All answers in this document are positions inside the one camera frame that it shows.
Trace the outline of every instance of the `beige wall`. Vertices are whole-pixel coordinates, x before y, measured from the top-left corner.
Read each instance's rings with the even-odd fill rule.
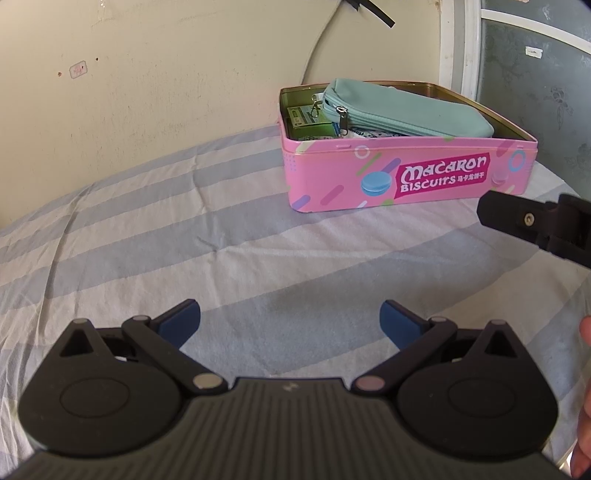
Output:
[[[336,1],[0,0],[0,227],[117,171],[274,122],[279,88],[301,80]],[[307,80],[437,81],[439,3],[378,3],[396,26],[343,5]],[[81,60],[88,73],[71,79]]]

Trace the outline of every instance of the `striped bed sheet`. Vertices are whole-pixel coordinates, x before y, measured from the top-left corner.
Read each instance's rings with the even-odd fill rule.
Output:
[[[298,213],[277,126],[189,148],[57,199],[0,231],[0,476],[32,452],[27,381],[75,317],[118,326],[186,298],[183,351],[238,376],[346,382],[396,353],[378,324],[400,301],[461,327],[510,322],[560,400],[546,453],[574,441],[590,368],[578,336],[589,272],[478,223],[476,199]],[[536,164],[526,196],[571,189]]]

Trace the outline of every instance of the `macaron biscuits tin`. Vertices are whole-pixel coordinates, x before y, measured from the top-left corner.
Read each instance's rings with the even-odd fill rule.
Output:
[[[431,83],[380,85],[460,102],[476,108],[493,126],[492,138],[376,137],[293,140],[288,108],[309,105],[326,85],[280,92],[281,147],[290,206],[323,212],[380,205],[480,197],[488,190],[525,191],[537,140],[457,93]]]

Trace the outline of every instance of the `mint green zipper pouch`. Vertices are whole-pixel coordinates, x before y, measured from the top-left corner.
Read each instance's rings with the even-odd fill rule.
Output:
[[[358,80],[336,79],[323,110],[341,134],[349,127],[414,137],[491,137],[492,125],[470,105],[446,102]]]

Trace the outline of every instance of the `blue macaron illustration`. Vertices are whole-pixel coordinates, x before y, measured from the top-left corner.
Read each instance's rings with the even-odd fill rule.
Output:
[[[373,171],[361,180],[361,190],[370,197],[377,197],[392,186],[392,176],[384,171]]]

